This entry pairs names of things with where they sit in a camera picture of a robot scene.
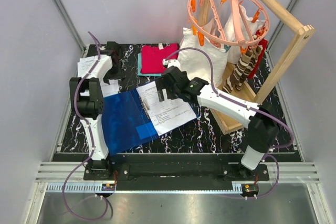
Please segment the printed paper stack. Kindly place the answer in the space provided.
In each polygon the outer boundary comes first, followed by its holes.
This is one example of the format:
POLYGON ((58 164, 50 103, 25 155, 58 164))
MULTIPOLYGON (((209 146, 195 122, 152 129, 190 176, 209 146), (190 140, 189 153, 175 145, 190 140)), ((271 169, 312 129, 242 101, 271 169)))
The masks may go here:
MULTIPOLYGON (((98 56, 91 56, 87 58, 81 58, 77 63, 78 77, 83 77, 91 65, 94 63, 95 58, 98 56)), ((101 89, 104 97, 117 94, 119 92, 118 80, 101 81, 101 89)))

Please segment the white paper sheets stack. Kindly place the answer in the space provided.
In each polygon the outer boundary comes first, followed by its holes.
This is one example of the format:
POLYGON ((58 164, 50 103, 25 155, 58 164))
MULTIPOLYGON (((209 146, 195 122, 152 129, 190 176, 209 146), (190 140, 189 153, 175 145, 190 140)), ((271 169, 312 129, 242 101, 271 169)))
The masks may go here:
POLYGON ((163 92, 164 100, 160 101, 154 81, 136 90, 159 136, 196 119, 192 107, 182 99, 170 100, 163 92))

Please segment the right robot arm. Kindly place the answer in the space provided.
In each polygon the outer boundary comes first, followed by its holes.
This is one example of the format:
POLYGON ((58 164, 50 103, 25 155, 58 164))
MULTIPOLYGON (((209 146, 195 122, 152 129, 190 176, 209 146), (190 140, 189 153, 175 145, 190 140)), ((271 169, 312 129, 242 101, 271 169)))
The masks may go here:
POLYGON ((247 148, 238 167, 239 176, 250 180, 257 174, 258 164, 265 159, 280 127, 270 118, 271 106, 260 106, 214 88, 201 78, 189 80, 178 67, 167 68, 155 79, 159 101, 182 99, 184 102, 214 109, 239 122, 247 129, 247 148))

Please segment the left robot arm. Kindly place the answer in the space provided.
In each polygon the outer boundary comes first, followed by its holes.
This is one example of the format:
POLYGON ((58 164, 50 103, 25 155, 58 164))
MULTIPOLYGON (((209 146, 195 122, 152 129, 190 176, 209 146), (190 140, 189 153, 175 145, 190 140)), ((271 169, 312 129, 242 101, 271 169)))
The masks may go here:
POLYGON ((97 43, 96 55, 80 59, 78 76, 69 80, 71 109, 80 118, 89 146, 86 161, 89 170, 103 180, 113 175, 109 164, 109 150, 103 135, 102 114, 104 111, 103 87, 109 80, 119 79, 122 51, 115 41, 106 45, 97 43))

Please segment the blue plastic folder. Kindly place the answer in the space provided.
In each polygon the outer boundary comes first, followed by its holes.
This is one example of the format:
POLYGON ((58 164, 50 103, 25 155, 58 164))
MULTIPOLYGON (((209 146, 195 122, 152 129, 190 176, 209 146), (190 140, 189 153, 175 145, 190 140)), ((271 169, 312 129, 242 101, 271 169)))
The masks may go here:
POLYGON ((110 155, 159 137, 136 90, 104 99, 102 128, 110 155))

